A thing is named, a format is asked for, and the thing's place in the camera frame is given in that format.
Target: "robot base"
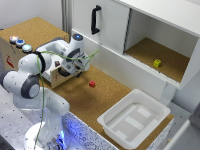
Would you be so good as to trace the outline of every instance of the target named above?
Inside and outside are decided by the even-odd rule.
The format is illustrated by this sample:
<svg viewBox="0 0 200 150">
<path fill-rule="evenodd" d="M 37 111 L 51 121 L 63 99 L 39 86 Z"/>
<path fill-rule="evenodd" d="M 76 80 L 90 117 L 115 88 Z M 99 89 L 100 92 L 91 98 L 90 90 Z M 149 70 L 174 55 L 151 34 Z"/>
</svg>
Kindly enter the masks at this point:
<svg viewBox="0 0 200 150">
<path fill-rule="evenodd" d="M 44 147 L 44 148 L 41 148 L 39 146 L 39 142 L 37 142 L 36 144 L 36 147 L 34 149 L 34 146 L 35 146 L 35 137 L 37 136 L 37 133 L 38 133 L 38 130 L 40 128 L 40 123 L 38 124 L 35 124 L 34 126 L 32 126 L 25 134 L 25 138 L 24 138 L 24 150 L 49 150 L 49 147 Z M 65 150 L 67 149 L 68 145 L 69 145 L 69 138 L 66 140 L 66 134 L 65 134 L 65 145 L 66 145 L 66 148 Z"/>
</svg>

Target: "cabinet shelf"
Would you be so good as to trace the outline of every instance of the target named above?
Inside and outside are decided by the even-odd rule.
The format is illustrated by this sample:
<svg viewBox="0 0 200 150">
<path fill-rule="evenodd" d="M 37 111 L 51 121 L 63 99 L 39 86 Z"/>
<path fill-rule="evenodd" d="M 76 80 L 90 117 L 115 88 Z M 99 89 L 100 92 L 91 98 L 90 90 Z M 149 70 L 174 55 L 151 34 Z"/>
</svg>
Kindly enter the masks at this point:
<svg viewBox="0 0 200 150">
<path fill-rule="evenodd" d="M 190 58 L 149 38 L 144 38 L 142 41 L 125 51 L 125 53 L 177 82 L 181 82 L 190 60 Z M 153 65 L 156 59 L 162 61 L 161 66 L 158 68 Z"/>
</svg>

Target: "wooden surface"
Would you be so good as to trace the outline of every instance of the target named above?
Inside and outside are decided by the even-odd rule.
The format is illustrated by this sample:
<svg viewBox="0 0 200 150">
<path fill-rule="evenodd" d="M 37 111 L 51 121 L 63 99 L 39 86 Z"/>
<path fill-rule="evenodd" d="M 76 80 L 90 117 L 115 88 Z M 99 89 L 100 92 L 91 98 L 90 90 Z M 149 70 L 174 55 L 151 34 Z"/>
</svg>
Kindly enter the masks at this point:
<svg viewBox="0 0 200 150">
<path fill-rule="evenodd" d="M 24 39 L 26 44 L 32 46 L 33 50 L 56 37 L 69 36 L 66 32 L 39 17 L 0 31 L 0 37 L 7 42 L 9 42 L 12 35 L 17 35 L 20 39 Z"/>
<path fill-rule="evenodd" d="M 115 0 L 129 8 L 200 37 L 200 5 L 187 0 Z"/>
<path fill-rule="evenodd" d="M 95 88 L 89 87 L 91 80 L 96 82 Z M 48 82 L 45 82 L 45 87 L 51 88 Z M 90 66 L 90 69 L 84 72 L 80 78 L 73 77 L 53 91 L 69 102 L 72 113 L 119 149 L 123 149 L 105 134 L 103 127 L 97 122 L 97 118 L 130 93 L 131 89 Z M 145 150 L 173 118 L 173 115 L 169 115 L 137 150 Z"/>
<path fill-rule="evenodd" d="M 168 77 L 181 82 L 190 59 L 149 38 L 145 38 L 127 51 L 128 55 L 140 60 Z M 153 65 L 156 59 L 161 60 L 161 66 Z"/>
</svg>

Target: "wire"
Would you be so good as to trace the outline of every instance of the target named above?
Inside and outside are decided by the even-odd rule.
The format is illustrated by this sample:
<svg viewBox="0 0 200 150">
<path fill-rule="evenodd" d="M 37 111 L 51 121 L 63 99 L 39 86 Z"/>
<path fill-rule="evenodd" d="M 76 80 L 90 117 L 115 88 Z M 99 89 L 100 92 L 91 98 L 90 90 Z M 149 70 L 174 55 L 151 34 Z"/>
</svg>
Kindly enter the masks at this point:
<svg viewBox="0 0 200 150">
<path fill-rule="evenodd" d="M 97 50 L 96 52 L 94 52 L 92 55 L 88 56 L 88 57 L 83 57 L 83 58 L 69 58 L 69 57 L 65 57 L 63 55 L 59 55 L 59 54 L 56 54 L 54 52 L 50 52 L 50 51 L 43 51 L 41 53 L 51 53 L 51 54 L 55 54 L 55 55 L 58 55 L 60 57 L 63 57 L 63 58 L 67 58 L 67 59 L 71 59 L 71 60 L 82 60 L 82 59 L 87 59 L 87 58 L 90 58 L 86 65 L 84 66 L 84 70 L 85 70 L 85 67 L 87 66 L 87 64 L 90 62 L 90 60 L 94 57 L 94 55 L 98 52 L 99 50 Z M 42 73 L 41 73 L 41 67 L 40 67 L 40 63 L 39 63 L 39 57 L 37 56 L 37 65 L 38 65 L 38 69 L 39 69 L 39 73 L 40 73 L 40 78 L 41 78 L 41 81 L 42 81 L 42 89 L 43 89 L 43 103 L 42 103 L 42 119 L 41 119 L 41 122 L 40 122 L 40 128 L 39 128 L 39 131 L 37 133 L 37 138 L 35 140 L 35 145 L 34 145 L 34 150 L 36 148 L 36 144 L 37 144 L 37 141 L 38 141 L 38 137 L 39 137 L 39 134 L 40 134 L 40 130 L 41 130 L 41 127 L 42 127 L 42 122 L 43 122 L 43 117 L 44 117 L 44 97 L 45 97 L 45 94 L 44 94 L 44 81 L 43 81 L 43 77 L 42 77 Z"/>
</svg>

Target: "white wall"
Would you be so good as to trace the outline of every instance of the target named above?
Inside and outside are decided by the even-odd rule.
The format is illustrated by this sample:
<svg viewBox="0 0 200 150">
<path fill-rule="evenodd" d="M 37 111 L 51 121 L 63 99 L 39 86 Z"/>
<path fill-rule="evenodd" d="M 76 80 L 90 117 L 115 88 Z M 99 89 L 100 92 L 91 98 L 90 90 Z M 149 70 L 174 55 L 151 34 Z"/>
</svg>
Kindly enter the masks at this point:
<svg viewBox="0 0 200 150">
<path fill-rule="evenodd" d="M 200 71 L 180 91 L 177 91 L 173 102 L 192 112 L 200 102 Z"/>
<path fill-rule="evenodd" d="M 0 0 L 0 28 L 36 16 L 62 29 L 61 0 Z"/>
</svg>

